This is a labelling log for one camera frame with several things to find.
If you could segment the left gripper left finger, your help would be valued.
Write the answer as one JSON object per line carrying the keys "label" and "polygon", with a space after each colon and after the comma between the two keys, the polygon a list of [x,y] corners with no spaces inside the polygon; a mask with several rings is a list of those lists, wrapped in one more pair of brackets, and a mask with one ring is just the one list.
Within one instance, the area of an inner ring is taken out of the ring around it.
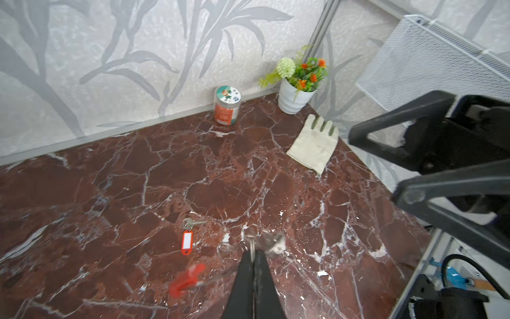
{"label": "left gripper left finger", "polygon": [[255,251],[243,253],[222,319],[253,318]]}

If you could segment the metal keyring with red handle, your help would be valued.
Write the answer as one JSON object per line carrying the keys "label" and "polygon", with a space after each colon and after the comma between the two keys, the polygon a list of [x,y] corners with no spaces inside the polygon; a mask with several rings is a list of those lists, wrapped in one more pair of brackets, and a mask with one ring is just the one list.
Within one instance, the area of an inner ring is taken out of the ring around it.
{"label": "metal keyring with red handle", "polygon": [[186,292],[208,287],[225,278],[239,273],[242,254],[248,254],[248,264],[253,265],[256,254],[261,253],[271,259],[286,252],[286,236],[281,231],[264,230],[258,235],[248,235],[239,245],[238,256],[224,258],[223,266],[215,267],[207,263],[195,263],[177,275],[168,285],[167,293],[173,299],[184,296]]}

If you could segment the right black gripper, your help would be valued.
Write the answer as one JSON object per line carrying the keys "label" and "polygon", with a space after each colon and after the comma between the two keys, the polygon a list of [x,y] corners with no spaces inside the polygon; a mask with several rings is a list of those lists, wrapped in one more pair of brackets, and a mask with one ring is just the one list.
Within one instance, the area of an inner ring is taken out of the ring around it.
{"label": "right black gripper", "polygon": [[[468,95],[445,118],[455,99],[452,93],[434,90],[354,125],[348,141],[369,154],[422,174],[398,184],[392,196],[397,207],[509,268],[509,238],[503,232],[430,201],[466,195],[509,195],[509,103]],[[414,124],[406,130],[402,146],[369,139],[373,132],[410,121]]]}

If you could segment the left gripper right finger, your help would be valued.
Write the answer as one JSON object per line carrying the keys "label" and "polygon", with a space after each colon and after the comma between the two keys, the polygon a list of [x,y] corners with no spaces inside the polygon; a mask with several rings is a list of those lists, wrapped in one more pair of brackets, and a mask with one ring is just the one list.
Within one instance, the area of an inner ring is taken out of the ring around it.
{"label": "left gripper right finger", "polygon": [[255,318],[286,318],[274,285],[266,255],[261,250],[255,252],[253,288]]}

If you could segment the key with red tag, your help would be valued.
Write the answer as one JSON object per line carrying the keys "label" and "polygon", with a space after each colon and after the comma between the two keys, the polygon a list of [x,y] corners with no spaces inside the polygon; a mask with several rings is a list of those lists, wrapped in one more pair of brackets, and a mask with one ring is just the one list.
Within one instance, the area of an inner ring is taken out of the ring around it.
{"label": "key with red tag", "polygon": [[204,225],[206,221],[195,221],[190,217],[183,219],[183,236],[181,241],[181,252],[189,255],[193,251],[193,228]]}

